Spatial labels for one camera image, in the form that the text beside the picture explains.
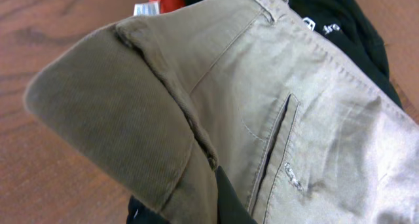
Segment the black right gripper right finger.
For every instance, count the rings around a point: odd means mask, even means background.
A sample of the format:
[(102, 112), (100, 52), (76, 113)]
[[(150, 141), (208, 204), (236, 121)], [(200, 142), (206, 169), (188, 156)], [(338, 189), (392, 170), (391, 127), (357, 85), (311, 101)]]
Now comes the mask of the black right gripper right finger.
[(217, 223), (218, 224), (256, 224), (240, 202), (234, 188), (221, 166), (215, 171), (217, 180)]

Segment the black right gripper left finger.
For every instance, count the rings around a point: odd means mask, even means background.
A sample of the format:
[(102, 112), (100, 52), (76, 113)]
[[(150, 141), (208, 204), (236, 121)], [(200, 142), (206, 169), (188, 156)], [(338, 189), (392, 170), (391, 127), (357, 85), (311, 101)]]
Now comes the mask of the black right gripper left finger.
[(126, 224), (169, 224), (169, 222), (148, 209), (134, 196), (131, 196), (128, 203)]

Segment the khaki shorts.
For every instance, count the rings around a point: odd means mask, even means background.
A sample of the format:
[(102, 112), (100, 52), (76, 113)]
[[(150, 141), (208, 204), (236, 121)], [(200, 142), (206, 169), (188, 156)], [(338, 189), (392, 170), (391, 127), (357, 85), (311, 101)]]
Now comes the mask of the khaki shorts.
[(417, 223), (418, 125), (283, 0), (204, 0), (87, 35), (26, 109), (169, 223)]

